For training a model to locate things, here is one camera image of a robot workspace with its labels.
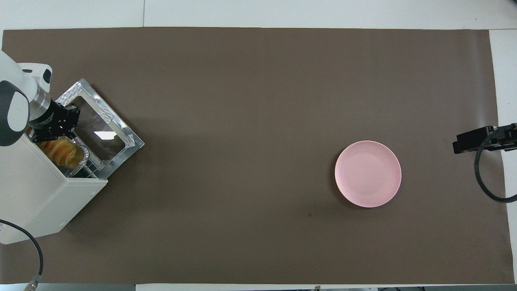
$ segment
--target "brown table surface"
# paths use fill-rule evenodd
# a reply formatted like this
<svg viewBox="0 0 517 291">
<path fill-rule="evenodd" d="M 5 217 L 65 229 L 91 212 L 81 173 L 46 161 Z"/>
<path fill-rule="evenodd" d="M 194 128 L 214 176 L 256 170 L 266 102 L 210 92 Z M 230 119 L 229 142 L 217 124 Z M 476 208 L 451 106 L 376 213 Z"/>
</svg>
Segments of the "brown table surface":
<svg viewBox="0 0 517 291">
<path fill-rule="evenodd" d="M 85 78 L 146 143 L 39 238 L 44 282 L 513 283 L 506 207 L 451 146 L 497 125 L 488 31 L 28 30 L 3 50 L 50 64 L 55 98 Z M 333 178 L 359 140 L 402 167 L 375 209 Z M 482 163 L 502 193 L 500 154 Z M 0 246 L 0 283 L 35 258 Z"/>
</svg>

